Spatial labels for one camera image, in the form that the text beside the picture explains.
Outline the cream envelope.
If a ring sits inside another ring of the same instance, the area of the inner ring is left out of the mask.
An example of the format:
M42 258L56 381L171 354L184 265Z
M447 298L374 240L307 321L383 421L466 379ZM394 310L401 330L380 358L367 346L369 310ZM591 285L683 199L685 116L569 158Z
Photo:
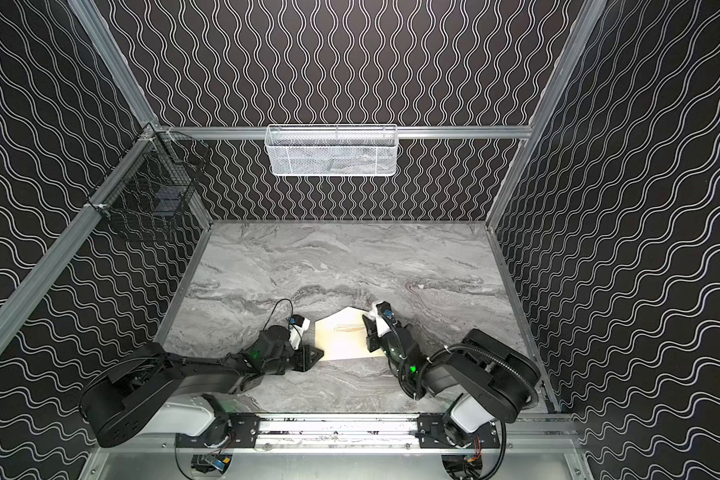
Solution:
M365 311L346 307L314 324L314 345L324 352L321 362L383 357L381 349L369 352Z

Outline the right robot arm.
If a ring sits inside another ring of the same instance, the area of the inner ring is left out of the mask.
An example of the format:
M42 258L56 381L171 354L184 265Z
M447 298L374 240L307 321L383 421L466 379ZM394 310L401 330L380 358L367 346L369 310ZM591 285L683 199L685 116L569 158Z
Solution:
M362 314L369 352L381 351L403 393L413 400L458 387L433 436L438 442L466 447L486 424L513 423L539 402L540 371L525 355L487 333L472 329L461 342L426 355L410 329L382 302Z

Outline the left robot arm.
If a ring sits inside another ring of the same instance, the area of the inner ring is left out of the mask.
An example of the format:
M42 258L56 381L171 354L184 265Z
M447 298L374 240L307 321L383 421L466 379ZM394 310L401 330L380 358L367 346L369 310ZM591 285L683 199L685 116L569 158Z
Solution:
M266 376L307 372L323 356L299 331L280 325L219 358L187 357L149 342L92 380L78 411L103 448L148 433L173 434L183 446L222 446L235 434L221 395L248 392Z

